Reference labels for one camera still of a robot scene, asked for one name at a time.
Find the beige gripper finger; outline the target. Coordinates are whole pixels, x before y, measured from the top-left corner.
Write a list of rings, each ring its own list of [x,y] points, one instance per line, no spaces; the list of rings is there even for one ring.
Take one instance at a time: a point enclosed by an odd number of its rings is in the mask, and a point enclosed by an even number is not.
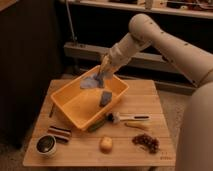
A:
[[[114,72],[115,67],[112,65],[110,55],[104,55],[99,68],[99,72],[97,74],[97,80],[103,81],[104,79],[111,79]]]

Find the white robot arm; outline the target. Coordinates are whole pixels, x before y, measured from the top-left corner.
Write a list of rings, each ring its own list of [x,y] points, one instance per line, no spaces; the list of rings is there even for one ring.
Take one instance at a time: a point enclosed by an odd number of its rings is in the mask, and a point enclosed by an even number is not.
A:
[[[104,56],[99,73],[113,75],[149,46],[197,87],[183,114],[175,171],[213,171],[213,54],[163,31],[148,15],[137,14],[129,32]]]

